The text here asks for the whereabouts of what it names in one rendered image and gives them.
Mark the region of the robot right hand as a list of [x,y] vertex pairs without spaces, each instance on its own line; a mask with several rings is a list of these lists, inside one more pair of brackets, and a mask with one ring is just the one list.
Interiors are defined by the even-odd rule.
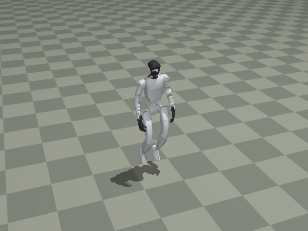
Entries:
[[139,120],[137,119],[138,125],[139,125],[139,129],[140,129],[141,131],[146,132],[147,130],[145,130],[144,127],[145,127],[145,128],[147,128],[147,127],[146,127],[146,126],[143,124],[143,122],[142,122],[142,116],[140,115],[139,118],[140,118]]

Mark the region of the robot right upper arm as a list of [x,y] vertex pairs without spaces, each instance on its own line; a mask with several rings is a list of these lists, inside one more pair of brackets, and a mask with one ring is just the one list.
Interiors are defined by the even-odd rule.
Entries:
[[146,79],[139,80],[137,83],[135,98],[138,98],[138,103],[142,102],[142,98],[140,97],[140,95],[142,94],[143,88],[146,87],[146,84],[147,84]]

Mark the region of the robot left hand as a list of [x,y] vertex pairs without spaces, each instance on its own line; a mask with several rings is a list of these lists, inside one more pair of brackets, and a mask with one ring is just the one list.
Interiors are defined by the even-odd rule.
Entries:
[[175,109],[174,109],[174,106],[171,107],[171,111],[172,111],[172,119],[170,120],[170,123],[174,121],[174,117],[175,117]]

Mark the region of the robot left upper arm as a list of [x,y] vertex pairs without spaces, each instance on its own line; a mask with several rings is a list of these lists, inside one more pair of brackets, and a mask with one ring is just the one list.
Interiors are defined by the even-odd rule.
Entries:
[[166,74],[162,74],[163,78],[164,78],[164,85],[165,85],[165,93],[166,95],[171,95],[171,90],[170,90],[170,78],[168,75]]

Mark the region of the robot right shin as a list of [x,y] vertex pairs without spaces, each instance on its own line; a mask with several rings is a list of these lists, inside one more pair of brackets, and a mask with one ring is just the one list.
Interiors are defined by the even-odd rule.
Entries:
[[143,144],[142,144],[141,155],[143,155],[143,154],[145,155],[145,153],[147,153],[147,151],[149,151],[151,147],[152,147],[151,145],[148,146],[147,140],[145,139]]

